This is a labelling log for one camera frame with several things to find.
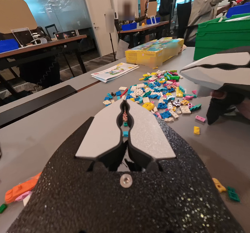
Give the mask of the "dark lego box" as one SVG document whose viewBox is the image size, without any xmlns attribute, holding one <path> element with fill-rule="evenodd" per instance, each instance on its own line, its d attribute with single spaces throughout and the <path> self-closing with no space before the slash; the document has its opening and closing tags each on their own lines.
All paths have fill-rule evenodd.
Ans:
<svg viewBox="0 0 250 233">
<path fill-rule="evenodd" d="M 76 30 L 57 32 L 57 33 L 54 33 L 54 36 L 57 40 L 63 40 L 63 39 L 67 39 L 67 38 L 76 37 L 77 32 L 76 32 Z"/>
</svg>

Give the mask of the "white instruction booklet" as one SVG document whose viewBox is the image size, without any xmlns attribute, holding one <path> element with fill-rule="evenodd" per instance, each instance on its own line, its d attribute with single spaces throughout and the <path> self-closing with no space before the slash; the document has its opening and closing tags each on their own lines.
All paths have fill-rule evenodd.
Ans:
<svg viewBox="0 0 250 233">
<path fill-rule="evenodd" d="M 124 74 L 127 74 L 135 69 L 139 68 L 138 65 L 129 64 L 129 63 L 119 63 L 115 66 L 112 66 L 106 70 L 92 73 L 91 76 L 99 81 L 108 83 L 121 77 Z"/>
</svg>

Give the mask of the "yellow lego box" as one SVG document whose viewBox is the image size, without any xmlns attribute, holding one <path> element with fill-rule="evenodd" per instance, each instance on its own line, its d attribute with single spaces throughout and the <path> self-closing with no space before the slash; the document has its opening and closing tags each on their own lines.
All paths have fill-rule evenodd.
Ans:
<svg viewBox="0 0 250 233">
<path fill-rule="evenodd" d="M 183 49 L 184 39 L 171 37 L 152 40 L 125 51 L 127 63 L 156 68 L 177 56 Z"/>
</svg>

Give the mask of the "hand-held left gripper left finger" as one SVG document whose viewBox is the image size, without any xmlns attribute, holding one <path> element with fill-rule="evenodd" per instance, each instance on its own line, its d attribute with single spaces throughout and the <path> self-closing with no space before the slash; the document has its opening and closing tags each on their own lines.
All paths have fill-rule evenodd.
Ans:
<svg viewBox="0 0 250 233">
<path fill-rule="evenodd" d="M 121 130 L 125 103 L 118 100 L 95 115 L 75 154 L 76 158 L 102 162 L 105 167 L 122 161 L 126 152 Z"/>
</svg>

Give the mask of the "white door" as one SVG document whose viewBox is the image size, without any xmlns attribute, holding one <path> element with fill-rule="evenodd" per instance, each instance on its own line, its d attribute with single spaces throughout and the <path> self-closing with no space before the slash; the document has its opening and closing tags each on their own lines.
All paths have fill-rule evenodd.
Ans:
<svg viewBox="0 0 250 233">
<path fill-rule="evenodd" d="M 117 51 L 116 13 L 113 0 L 85 0 L 100 56 Z"/>
</svg>

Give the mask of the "teal lego piece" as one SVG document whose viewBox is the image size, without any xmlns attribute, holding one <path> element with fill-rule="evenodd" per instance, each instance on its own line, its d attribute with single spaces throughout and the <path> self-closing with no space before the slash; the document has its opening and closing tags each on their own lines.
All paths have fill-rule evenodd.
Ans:
<svg viewBox="0 0 250 233">
<path fill-rule="evenodd" d="M 238 194 L 236 193 L 235 189 L 228 186 L 227 187 L 227 194 L 230 200 L 235 201 L 235 202 L 240 202 L 240 198 Z"/>
</svg>

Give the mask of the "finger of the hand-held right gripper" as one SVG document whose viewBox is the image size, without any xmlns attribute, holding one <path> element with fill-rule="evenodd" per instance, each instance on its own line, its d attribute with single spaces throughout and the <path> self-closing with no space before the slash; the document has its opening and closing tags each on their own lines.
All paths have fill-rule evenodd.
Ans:
<svg viewBox="0 0 250 233">
<path fill-rule="evenodd" d="M 234 69 L 246 67 L 249 64 L 248 52 L 214 54 L 195 62 L 195 66 L 205 68 Z"/>
<path fill-rule="evenodd" d="M 195 84 L 218 90 L 226 84 L 249 85 L 248 65 L 216 64 L 185 67 L 181 75 Z"/>
</svg>

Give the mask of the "orange lego brick separator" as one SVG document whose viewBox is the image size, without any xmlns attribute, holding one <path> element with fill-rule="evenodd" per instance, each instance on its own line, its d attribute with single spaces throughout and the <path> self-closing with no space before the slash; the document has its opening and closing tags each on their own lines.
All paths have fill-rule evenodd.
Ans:
<svg viewBox="0 0 250 233">
<path fill-rule="evenodd" d="M 12 189 L 8 190 L 5 193 L 5 202 L 7 204 L 12 203 L 22 194 L 31 191 L 36 186 L 41 173 L 42 172 L 33 176 L 30 180 L 20 183 L 14 186 Z"/>
</svg>

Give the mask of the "black office chair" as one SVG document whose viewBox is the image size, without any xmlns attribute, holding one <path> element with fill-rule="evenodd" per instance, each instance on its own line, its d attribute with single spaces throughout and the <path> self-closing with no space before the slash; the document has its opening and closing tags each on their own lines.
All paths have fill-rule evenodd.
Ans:
<svg viewBox="0 0 250 233">
<path fill-rule="evenodd" d="M 177 4 L 178 31 L 177 38 L 183 38 L 191 15 L 192 2 Z"/>
</svg>

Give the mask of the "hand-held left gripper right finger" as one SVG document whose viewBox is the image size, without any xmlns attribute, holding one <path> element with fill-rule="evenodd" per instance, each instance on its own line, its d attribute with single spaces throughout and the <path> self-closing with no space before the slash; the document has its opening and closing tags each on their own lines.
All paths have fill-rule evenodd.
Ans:
<svg viewBox="0 0 250 233">
<path fill-rule="evenodd" d="M 156 117 L 147 109 L 131 101 L 125 101 L 127 113 L 128 153 L 132 161 L 141 167 L 151 162 L 176 158 Z"/>
</svg>

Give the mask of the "yellow curved lego piece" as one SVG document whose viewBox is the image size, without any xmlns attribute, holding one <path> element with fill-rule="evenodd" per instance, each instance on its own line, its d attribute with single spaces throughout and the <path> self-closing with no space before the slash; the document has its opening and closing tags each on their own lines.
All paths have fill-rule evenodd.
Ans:
<svg viewBox="0 0 250 233">
<path fill-rule="evenodd" d="M 223 193 L 223 192 L 226 192 L 227 189 L 220 183 L 220 181 L 216 178 L 212 178 L 213 182 L 214 182 L 214 185 L 215 187 L 217 188 L 217 190 L 220 192 L 220 193 Z"/>
</svg>

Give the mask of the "person's right hand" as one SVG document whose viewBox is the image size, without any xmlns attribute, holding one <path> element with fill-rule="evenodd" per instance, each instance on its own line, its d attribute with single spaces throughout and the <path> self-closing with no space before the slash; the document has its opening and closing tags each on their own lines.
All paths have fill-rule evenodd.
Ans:
<svg viewBox="0 0 250 233">
<path fill-rule="evenodd" d="M 207 110 L 207 123 L 209 125 L 216 122 L 220 116 L 233 112 L 236 109 L 246 119 L 250 119 L 249 97 L 241 93 L 212 90 L 211 100 Z"/>
</svg>

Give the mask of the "wooden desk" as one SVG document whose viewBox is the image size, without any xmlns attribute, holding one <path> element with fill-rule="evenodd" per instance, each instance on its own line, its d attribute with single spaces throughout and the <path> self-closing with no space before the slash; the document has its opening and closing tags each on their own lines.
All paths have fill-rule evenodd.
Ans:
<svg viewBox="0 0 250 233">
<path fill-rule="evenodd" d="M 159 22 L 156 24 L 139 26 L 138 28 L 132 29 L 132 30 L 117 31 L 117 34 L 120 40 L 123 40 L 124 37 L 128 35 L 130 37 L 129 47 L 133 48 L 134 47 L 134 36 L 133 36 L 134 34 L 139 33 L 140 35 L 149 35 L 149 34 L 156 33 L 157 38 L 162 38 L 162 31 L 164 29 L 167 29 L 169 32 L 170 26 L 172 23 L 173 23 L 173 20 L 164 21 L 164 22 Z"/>
<path fill-rule="evenodd" d="M 80 53 L 80 41 L 84 38 L 87 38 L 86 34 L 3 52 L 1 53 L 1 71 L 72 51 L 75 52 L 81 70 L 85 74 L 87 71 Z"/>
</svg>

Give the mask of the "black flat panel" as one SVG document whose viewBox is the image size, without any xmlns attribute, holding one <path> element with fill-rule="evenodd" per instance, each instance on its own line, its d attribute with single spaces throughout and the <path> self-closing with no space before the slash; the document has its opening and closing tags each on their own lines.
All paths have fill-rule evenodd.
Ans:
<svg viewBox="0 0 250 233">
<path fill-rule="evenodd" d="M 76 93 L 76 89 L 70 85 L 66 85 L 12 109 L 4 111 L 0 114 L 0 128 L 4 128 L 5 126 L 21 120 Z"/>
</svg>

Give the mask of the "pink lego piece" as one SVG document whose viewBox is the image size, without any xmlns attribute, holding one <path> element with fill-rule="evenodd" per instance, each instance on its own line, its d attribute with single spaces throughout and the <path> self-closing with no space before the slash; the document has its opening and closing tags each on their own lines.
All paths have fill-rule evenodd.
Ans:
<svg viewBox="0 0 250 233">
<path fill-rule="evenodd" d="M 23 200 L 26 199 L 26 198 L 29 199 L 30 196 L 31 196 L 31 194 L 32 194 L 32 191 L 27 191 L 27 192 L 21 194 L 20 196 L 18 196 L 18 197 L 15 199 L 15 201 L 23 201 Z"/>
</svg>

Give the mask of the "green storage crate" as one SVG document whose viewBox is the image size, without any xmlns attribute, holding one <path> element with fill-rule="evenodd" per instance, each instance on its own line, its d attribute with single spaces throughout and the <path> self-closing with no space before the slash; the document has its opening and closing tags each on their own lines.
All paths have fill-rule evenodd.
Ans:
<svg viewBox="0 0 250 233">
<path fill-rule="evenodd" d="M 195 38 L 194 60 L 236 47 L 250 45 L 250 13 L 200 23 Z"/>
</svg>

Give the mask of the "blue storage bin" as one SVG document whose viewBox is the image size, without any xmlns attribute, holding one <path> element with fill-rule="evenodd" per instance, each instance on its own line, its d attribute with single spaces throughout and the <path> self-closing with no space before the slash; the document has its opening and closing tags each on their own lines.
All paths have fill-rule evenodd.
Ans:
<svg viewBox="0 0 250 233">
<path fill-rule="evenodd" d="M 124 24 L 121 26 L 122 31 L 130 31 L 130 30 L 134 30 L 137 28 L 137 23 L 129 23 L 129 24 Z"/>
<path fill-rule="evenodd" d="M 15 39 L 0 40 L 0 53 L 16 50 L 19 43 Z"/>
<path fill-rule="evenodd" d="M 226 18 L 230 18 L 232 15 L 250 13 L 250 2 L 242 5 L 231 7 L 226 14 Z"/>
<path fill-rule="evenodd" d="M 147 25 L 152 25 L 152 24 L 155 24 L 155 23 L 159 23 L 160 22 L 160 17 L 152 17 L 152 18 L 149 18 L 146 20 L 146 23 Z"/>
</svg>

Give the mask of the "pile of colourful lego pieces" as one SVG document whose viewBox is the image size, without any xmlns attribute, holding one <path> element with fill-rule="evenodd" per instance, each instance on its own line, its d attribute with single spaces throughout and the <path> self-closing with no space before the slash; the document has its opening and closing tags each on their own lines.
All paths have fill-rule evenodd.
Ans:
<svg viewBox="0 0 250 233">
<path fill-rule="evenodd" d="M 109 106 L 120 99 L 131 100 L 142 105 L 156 118 L 173 123 L 182 116 L 196 116 L 202 108 L 201 103 L 194 102 L 198 98 L 197 90 L 187 92 L 182 85 L 183 79 L 176 70 L 148 72 L 142 75 L 139 84 L 120 87 L 116 92 L 108 93 L 102 103 Z"/>
</svg>

